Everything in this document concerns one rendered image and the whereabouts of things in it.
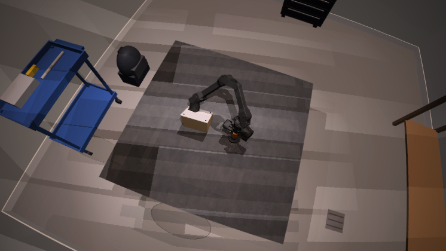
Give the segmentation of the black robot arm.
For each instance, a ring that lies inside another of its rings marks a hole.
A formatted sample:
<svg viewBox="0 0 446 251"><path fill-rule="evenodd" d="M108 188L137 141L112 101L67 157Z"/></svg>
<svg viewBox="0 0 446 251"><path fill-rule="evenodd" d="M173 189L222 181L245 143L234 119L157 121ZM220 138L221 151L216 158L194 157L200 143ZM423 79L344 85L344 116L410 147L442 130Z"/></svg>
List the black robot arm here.
<svg viewBox="0 0 446 251"><path fill-rule="evenodd" d="M254 131L249 127L251 124L252 114L246 105L245 97L243 94L242 84L234 79L231 75L222 75L217 82L213 83L209 87L205 88L203 91L194 93L193 96L188 98L190 102L188 110L197 112L200 110L200 102L206 100L206 96L218 88L227 85L234 89L236 94L237 103L239 106L239 116L233 118L234 128L240 130L242 136L247 140L249 139Z"/></svg>

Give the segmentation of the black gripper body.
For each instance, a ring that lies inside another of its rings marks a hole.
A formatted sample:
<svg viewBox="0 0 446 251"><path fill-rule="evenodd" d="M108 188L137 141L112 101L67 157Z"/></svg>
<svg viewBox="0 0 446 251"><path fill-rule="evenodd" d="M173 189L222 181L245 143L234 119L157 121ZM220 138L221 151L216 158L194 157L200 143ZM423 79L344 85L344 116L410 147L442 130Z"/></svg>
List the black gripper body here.
<svg viewBox="0 0 446 251"><path fill-rule="evenodd" d="M229 129L230 131L232 130L232 132L234 132L237 135L239 134L242 137L242 140L244 140L246 142L247 140L242 136L242 134L240 133L240 130L236 130L233 125L230 125L231 123L232 123L232 121L227 119L225 121L225 123L223 124L223 128Z"/></svg>

